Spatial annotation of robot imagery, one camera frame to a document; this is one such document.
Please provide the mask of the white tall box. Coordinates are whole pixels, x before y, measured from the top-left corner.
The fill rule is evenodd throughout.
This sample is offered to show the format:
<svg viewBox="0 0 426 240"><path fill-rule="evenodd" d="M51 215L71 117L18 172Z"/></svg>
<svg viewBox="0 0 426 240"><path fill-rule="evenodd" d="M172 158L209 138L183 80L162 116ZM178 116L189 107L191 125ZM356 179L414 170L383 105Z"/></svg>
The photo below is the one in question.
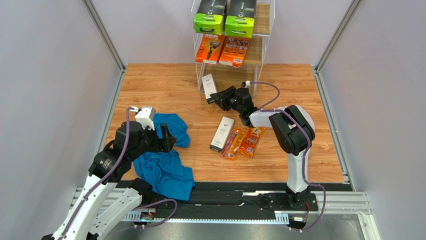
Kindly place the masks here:
<svg viewBox="0 0 426 240"><path fill-rule="evenodd" d="M212 94L216 94L218 92L216 83L214 81L213 75L211 73L203 76L201 78L204 95L206 100L209 100L212 98Z"/></svg>
<svg viewBox="0 0 426 240"><path fill-rule="evenodd" d="M221 153L225 147L226 141L234 127L235 121L229 117L222 117L213 139L210 143L210 149Z"/></svg>

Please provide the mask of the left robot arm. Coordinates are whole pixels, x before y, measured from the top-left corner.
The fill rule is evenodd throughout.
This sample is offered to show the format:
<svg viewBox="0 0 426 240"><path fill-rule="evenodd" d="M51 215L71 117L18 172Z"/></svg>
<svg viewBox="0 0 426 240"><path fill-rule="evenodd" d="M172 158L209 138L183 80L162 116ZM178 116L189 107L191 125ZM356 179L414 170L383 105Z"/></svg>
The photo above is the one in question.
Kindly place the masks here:
<svg viewBox="0 0 426 240"><path fill-rule="evenodd" d="M163 199L154 202L154 191L146 181L135 178L123 193L103 212L100 209L131 169L132 162L144 153L169 153L176 138L166 124L160 125L161 137L157 131L144 127L137 121L125 121L116 130L115 139L93 159L80 196L59 228L42 237L44 240L103 240L111 230L131 211L150 210L168 202Z"/></svg>

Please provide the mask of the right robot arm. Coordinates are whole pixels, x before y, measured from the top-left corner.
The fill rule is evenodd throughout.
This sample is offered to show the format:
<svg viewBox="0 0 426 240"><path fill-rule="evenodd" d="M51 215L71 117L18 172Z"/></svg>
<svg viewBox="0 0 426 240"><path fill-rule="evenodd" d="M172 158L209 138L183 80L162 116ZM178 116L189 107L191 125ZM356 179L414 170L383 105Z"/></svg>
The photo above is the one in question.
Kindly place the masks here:
<svg viewBox="0 0 426 240"><path fill-rule="evenodd" d="M226 90L210 93L208 104L216 104L223 111L234 110L246 127L273 129L275 137L287 156L288 179L285 202L290 208L305 204L310 195L308 183L308 156L315 139L315 125L309 114L299 105L275 109L254 105L248 88L231 86Z"/></svg>

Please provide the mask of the orange toothbrush pack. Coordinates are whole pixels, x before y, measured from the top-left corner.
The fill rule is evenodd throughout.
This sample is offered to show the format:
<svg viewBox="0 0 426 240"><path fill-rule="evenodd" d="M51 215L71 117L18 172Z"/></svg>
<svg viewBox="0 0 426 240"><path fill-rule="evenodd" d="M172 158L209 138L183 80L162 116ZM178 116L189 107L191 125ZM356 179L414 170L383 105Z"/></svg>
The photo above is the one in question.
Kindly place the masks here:
<svg viewBox="0 0 426 240"><path fill-rule="evenodd" d="M233 127L229 137L226 140L220 157L231 161L237 160L237 151L240 148L241 142L246 136L247 132L248 131L246 129Z"/></svg>

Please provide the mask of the black green razor box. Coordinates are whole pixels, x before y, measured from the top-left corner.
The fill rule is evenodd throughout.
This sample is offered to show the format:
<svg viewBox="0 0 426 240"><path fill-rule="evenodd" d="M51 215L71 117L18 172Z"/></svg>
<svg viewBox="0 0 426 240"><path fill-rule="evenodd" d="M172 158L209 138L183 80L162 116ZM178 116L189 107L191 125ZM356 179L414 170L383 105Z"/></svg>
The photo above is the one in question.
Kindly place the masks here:
<svg viewBox="0 0 426 240"><path fill-rule="evenodd" d="M256 0L230 0L225 21L225 35L227 37L253 37Z"/></svg>
<svg viewBox="0 0 426 240"><path fill-rule="evenodd" d="M197 0L193 16L194 32L222 35L227 4L227 0Z"/></svg>

